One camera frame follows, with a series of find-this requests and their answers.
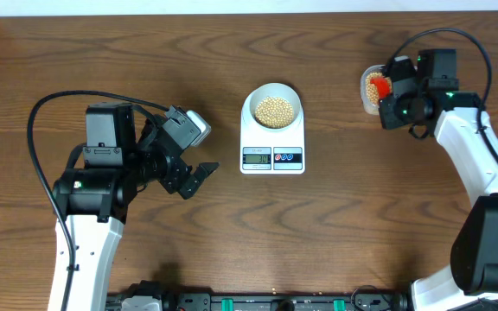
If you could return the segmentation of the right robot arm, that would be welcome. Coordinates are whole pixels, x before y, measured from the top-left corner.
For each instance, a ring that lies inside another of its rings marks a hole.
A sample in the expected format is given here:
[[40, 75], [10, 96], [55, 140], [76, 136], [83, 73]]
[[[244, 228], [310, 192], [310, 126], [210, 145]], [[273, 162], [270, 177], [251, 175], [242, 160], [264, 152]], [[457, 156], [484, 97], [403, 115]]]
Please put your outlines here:
[[471, 204], [449, 265], [412, 283], [410, 310], [485, 310], [498, 301], [498, 139], [480, 96], [460, 90], [456, 57], [453, 49], [422, 50], [381, 68], [392, 81], [380, 93], [383, 128], [425, 127], [421, 137], [447, 152]]

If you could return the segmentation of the red measuring scoop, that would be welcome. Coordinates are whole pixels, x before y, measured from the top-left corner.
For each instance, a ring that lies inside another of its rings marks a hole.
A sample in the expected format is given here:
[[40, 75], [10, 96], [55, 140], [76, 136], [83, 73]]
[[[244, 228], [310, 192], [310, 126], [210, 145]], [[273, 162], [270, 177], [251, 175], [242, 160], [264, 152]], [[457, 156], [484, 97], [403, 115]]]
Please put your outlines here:
[[393, 93], [391, 80], [385, 77], [373, 77], [370, 84], [376, 88], [378, 99], [383, 99]]

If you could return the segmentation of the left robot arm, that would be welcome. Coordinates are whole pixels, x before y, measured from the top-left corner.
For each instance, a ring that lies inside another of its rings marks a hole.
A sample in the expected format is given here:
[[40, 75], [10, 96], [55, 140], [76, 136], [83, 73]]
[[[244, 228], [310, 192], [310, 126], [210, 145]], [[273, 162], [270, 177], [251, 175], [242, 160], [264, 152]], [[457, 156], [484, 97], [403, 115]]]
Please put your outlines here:
[[67, 231], [56, 233], [49, 309], [105, 308], [128, 205], [153, 181], [169, 194], [191, 198], [219, 165], [192, 167], [181, 155], [210, 131], [199, 114], [180, 107], [158, 116], [131, 103], [88, 106], [87, 141], [71, 152], [54, 183], [53, 196]]

